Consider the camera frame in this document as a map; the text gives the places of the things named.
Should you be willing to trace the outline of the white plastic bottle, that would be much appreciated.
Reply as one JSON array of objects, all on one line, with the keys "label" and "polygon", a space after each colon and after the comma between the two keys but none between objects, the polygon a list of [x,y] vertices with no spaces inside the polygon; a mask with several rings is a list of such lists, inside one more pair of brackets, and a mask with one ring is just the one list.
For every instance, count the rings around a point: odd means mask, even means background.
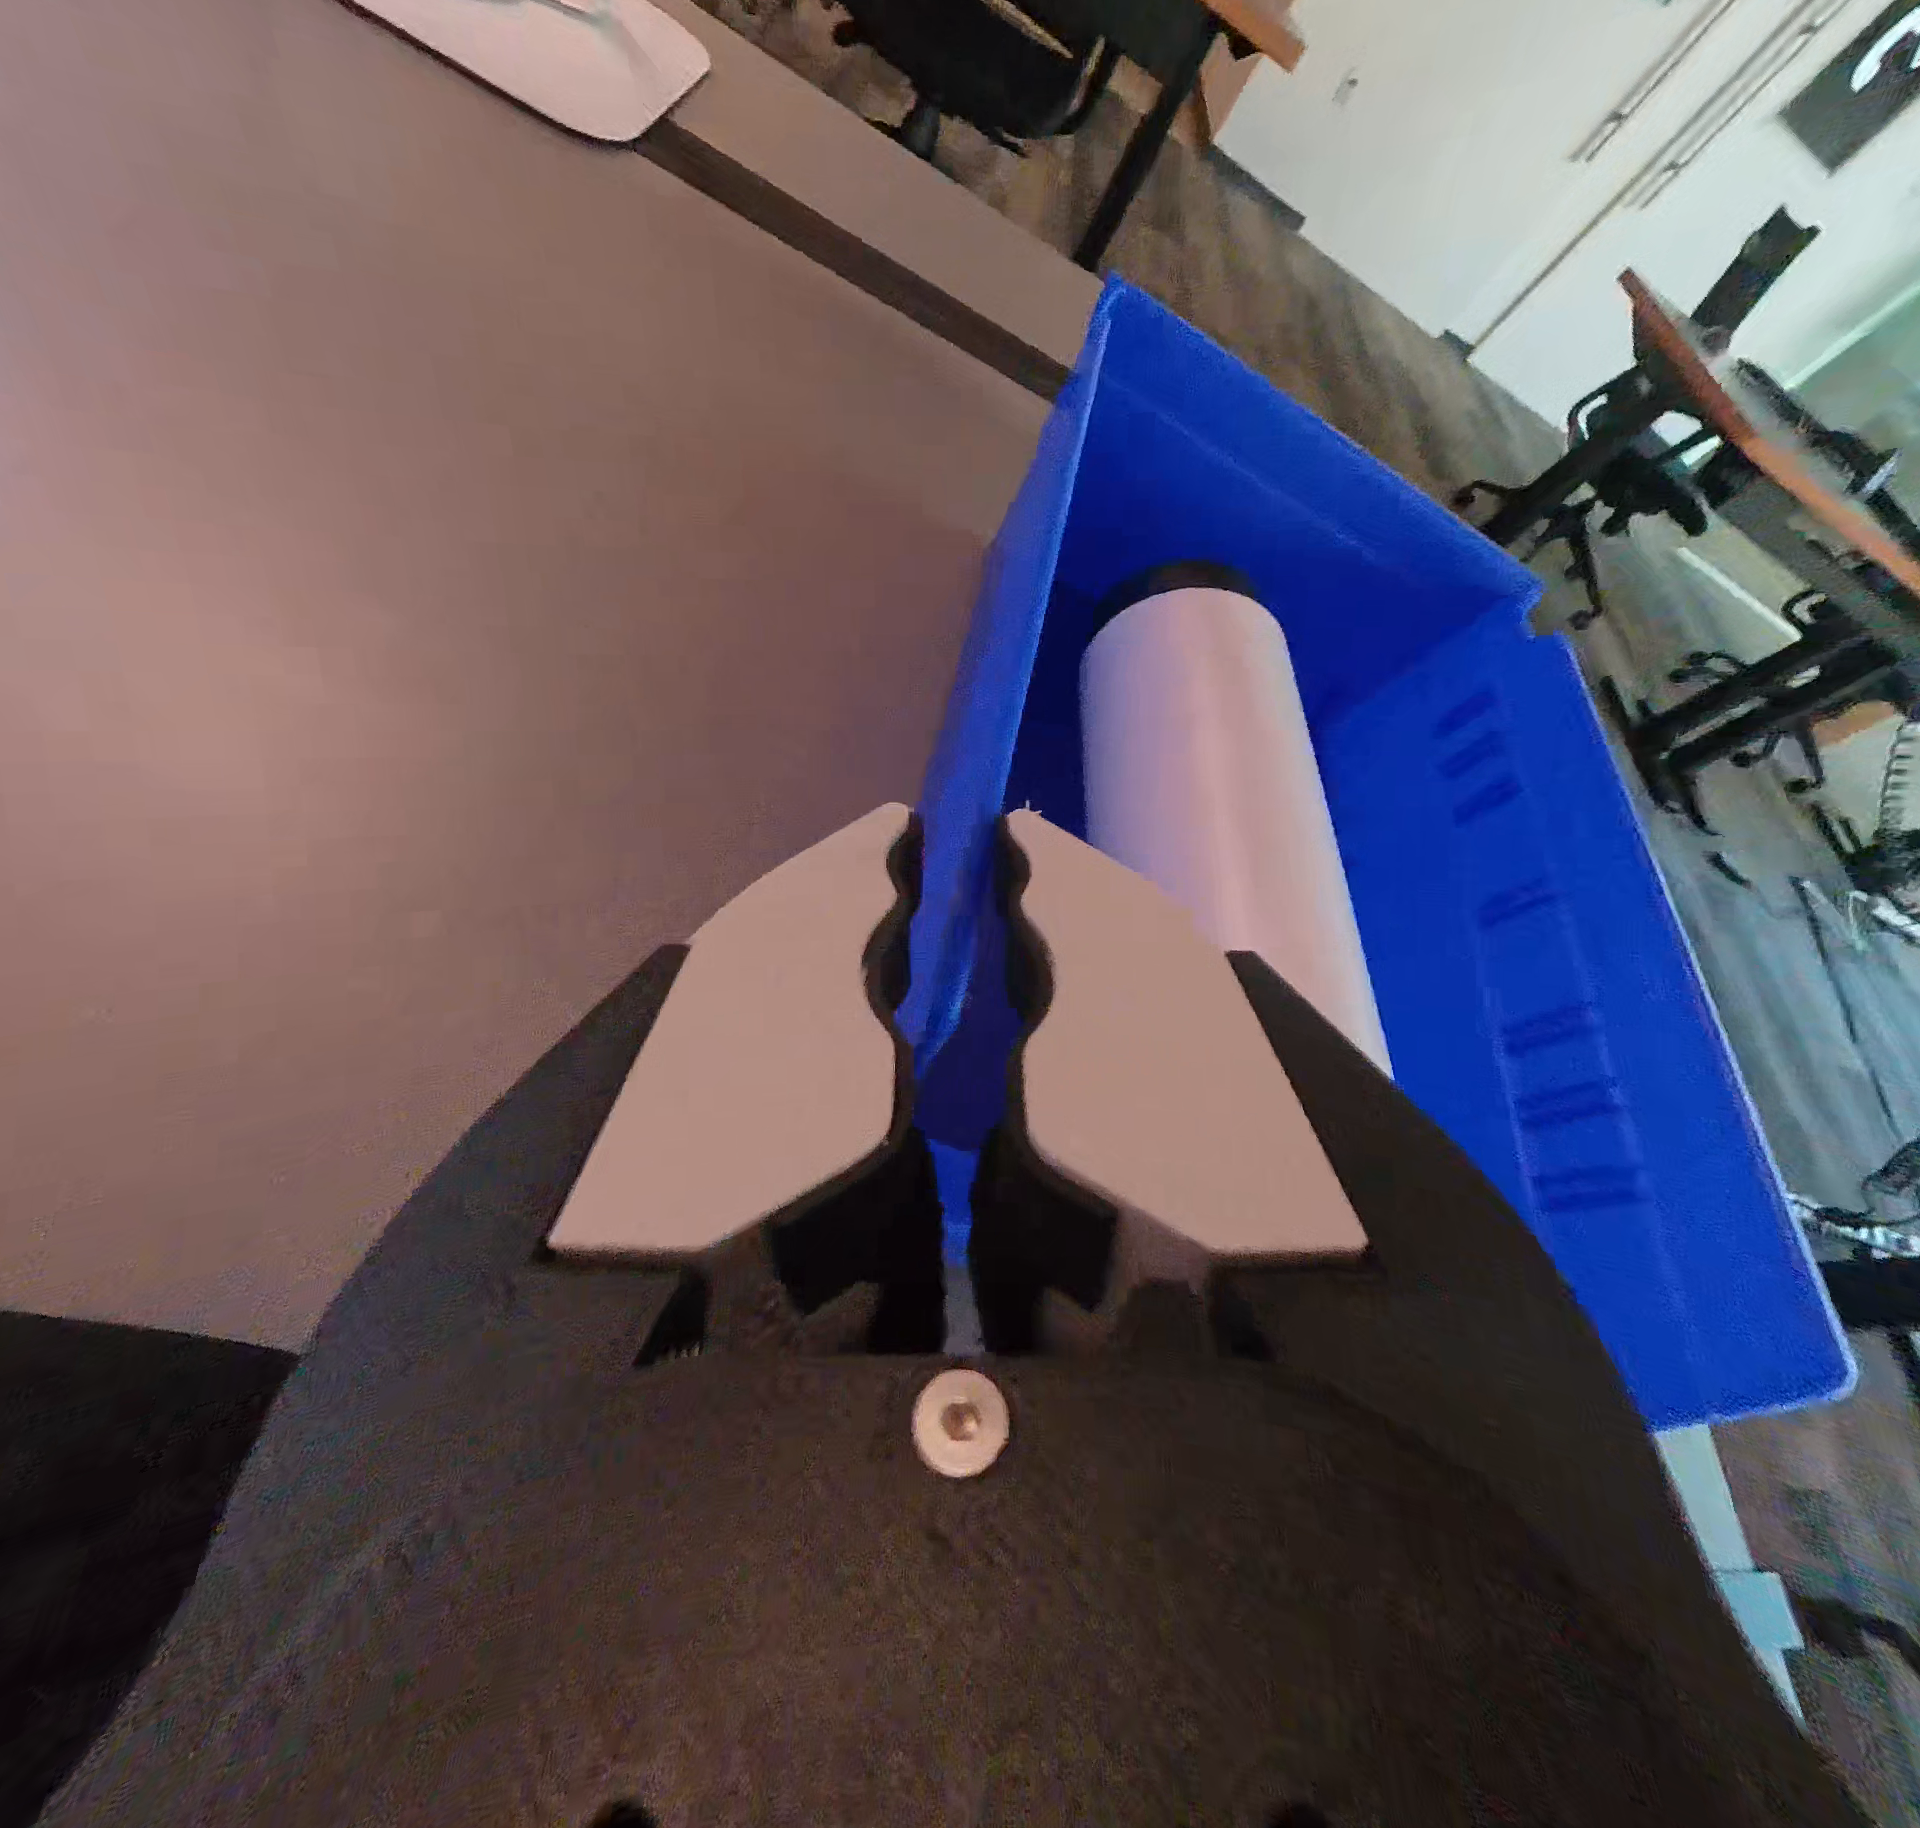
[{"label": "white plastic bottle", "polygon": [[1084,836],[1396,1072],[1304,692],[1260,602],[1179,592],[1080,659]]}]

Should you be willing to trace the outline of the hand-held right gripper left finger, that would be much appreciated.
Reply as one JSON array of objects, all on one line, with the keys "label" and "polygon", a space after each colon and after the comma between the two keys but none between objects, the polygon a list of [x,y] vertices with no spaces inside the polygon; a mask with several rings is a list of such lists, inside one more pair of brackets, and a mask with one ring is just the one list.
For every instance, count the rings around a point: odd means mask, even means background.
[{"label": "hand-held right gripper left finger", "polygon": [[545,1242],[690,1261],[886,1156],[921,825],[883,804],[767,869],[692,937]]}]

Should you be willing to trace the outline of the black office chair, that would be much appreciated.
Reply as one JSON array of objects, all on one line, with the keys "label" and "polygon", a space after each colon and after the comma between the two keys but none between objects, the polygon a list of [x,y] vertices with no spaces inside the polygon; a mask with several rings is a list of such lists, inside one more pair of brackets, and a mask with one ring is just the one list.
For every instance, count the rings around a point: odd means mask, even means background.
[{"label": "black office chair", "polygon": [[1078,132],[1106,95],[1116,45],[1098,0],[824,0],[832,42],[865,49],[911,93],[882,132],[932,161],[945,119],[1017,156]]},{"label": "black office chair", "polygon": [[1566,479],[1557,465],[1525,489],[1469,479],[1450,506],[1473,518],[1474,504],[1494,504],[1476,529],[1503,544],[1525,544],[1530,567],[1549,544],[1565,544],[1565,576],[1587,602],[1570,617],[1579,633],[1605,615],[1597,573],[1597,536],[1625,537],[1637,518],[1667,518],[1698,539],[1709,529],[1709,506],[1693,484],[1683,455],[1705,434],[1667,442],[1654,425],[1672,410],[1652,393],[1650,377],[1632,365],[1581,397],[1566,415],[1566,459],[1581,471]]},{"label": "black office chair", "polygon": [[1773,210],[1741,243],[1736,258],[1693,306],[1693,325],[1714,334],[1723,344],[1730,343],[1819,233],[1817,222],[1801,222],[1788,208]]}]

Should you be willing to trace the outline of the blue plastic bin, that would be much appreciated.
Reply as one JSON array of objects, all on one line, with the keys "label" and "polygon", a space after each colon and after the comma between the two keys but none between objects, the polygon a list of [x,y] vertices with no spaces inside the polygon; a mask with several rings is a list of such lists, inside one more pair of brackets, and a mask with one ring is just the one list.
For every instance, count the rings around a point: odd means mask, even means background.
[{"label": "blue plastic bin", "polygon": [[1847,1396],[1857,1361],[1542,582],[1147,292],[1108,282],[991,546],[919,793],[902,1026],[991,1118],[992,833],[1084,836],[1080,659],[1166,561],[1277,617],[1394,1077],[1545,1242],[1656,1432]]}]

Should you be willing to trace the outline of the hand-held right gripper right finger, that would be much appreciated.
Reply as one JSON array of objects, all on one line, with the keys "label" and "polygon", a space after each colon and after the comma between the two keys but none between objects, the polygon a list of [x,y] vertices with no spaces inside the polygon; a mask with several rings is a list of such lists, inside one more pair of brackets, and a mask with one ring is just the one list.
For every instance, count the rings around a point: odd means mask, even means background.
[{"label": "hand-held right gripper right finger", "polygon": [[1370,1242],[1237,968],[1183,904],[1041,815],[999,825],[1007,1104],[1035,1162],[1151,1261]]}]

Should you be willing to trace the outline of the white document stand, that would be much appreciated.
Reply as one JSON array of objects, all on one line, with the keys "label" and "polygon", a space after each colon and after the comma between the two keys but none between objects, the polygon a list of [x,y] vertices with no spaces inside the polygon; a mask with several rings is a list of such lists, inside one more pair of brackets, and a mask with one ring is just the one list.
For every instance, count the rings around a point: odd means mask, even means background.
[{"label": "white document stand", "polygon": [[629,145],[706,76],[650,0],[346,0],[571,135]]}]

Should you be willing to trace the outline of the black bottle lid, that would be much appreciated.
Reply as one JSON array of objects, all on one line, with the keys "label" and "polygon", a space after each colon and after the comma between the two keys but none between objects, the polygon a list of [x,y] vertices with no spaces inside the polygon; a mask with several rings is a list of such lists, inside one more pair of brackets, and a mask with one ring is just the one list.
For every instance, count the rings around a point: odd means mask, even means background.
[{"label": "black bottle lid", "polygon": [[1260,588],[1246,570],[1218,561],[1183,560],[1144,567],[1115,585],[1098,607],[1098,622],[1104,626],[1144,600],[1190,590],[1239,596],[1260,604]]}]

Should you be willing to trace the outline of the person's black trousers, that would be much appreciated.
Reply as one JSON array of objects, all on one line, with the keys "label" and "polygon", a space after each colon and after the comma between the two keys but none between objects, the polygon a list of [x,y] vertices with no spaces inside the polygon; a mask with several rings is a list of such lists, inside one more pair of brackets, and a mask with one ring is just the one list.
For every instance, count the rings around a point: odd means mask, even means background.
[{"label": "person's black trousers", "polygon": [[192,1585],[297,1356],[2,1315],[2,1822],[34,1824]]}]

